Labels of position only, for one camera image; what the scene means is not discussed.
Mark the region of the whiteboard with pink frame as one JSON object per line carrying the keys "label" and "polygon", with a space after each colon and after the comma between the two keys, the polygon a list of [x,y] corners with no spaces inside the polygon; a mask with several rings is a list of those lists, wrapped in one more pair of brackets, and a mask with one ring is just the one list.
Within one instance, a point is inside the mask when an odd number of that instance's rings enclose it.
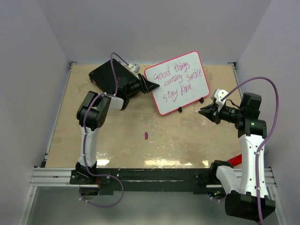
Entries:
{"label": "whiteboard with pink frame", "polygon": [[210,94],[201,57],[192,51],[145,69],[148,81],[159,85],[152,95],[160,115],[205,98]]}

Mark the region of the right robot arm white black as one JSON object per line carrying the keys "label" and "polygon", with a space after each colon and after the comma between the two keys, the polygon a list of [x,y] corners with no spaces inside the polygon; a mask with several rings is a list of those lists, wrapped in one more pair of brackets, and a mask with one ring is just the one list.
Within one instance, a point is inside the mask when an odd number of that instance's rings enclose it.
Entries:
{"label": "right robot arm white black", "polygon": [[227,215],[262,224],[276,208],[275,201],[268,197],[265,182],[263,142],[267,138],[267,125],[258,118],[262,98],[245,93],[239,106],[229,107],[226,94],[225,90],[215,90],[212,104],[198,113],[216,124],[223,120],[234,124],[242,150],[241,178],[237,178],[230,162],[216,160],[211,164],[209,179],[222,184]]}

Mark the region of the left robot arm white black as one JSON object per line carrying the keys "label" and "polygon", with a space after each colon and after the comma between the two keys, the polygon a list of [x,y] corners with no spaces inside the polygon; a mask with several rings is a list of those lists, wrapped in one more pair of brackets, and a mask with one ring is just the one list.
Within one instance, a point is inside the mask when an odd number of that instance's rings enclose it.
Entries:
{"label": "left robot arm white black", "polygon": [[100,80],[97,81],[90,76],[95,84],[100,85],[103,93],[89,91],[76,113],[81,128],[82,143],[80,156],[71,177],[87,184],[92,184],[101,177],[97,172],[96,148],[98,133],[108,111],[110,109],[123,111],[130,98],[137,93],[148,94],[160,87],[159,84],[150,82],[141,74],[121,77],[97,75],[96,78]]}

